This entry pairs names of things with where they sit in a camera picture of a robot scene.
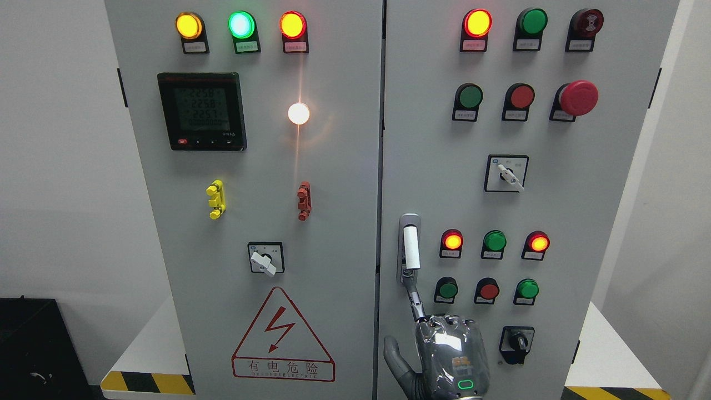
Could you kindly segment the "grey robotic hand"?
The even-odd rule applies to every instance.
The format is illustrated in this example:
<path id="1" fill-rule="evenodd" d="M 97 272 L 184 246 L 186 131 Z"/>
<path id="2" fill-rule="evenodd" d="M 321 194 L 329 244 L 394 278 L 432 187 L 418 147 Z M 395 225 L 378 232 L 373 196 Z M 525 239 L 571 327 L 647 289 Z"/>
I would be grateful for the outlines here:
<path id="1" fill-rule="evenodd" d="M 490 374 L 477 323 L 451 314 L 427 316 L 414 278 L 404 278 L 403 283 L 414 317 L 422 372 L 414 372 L 392 336 L 384 338 L 383 356 L 404 395 L 409 399 L 485 397 Z"/>

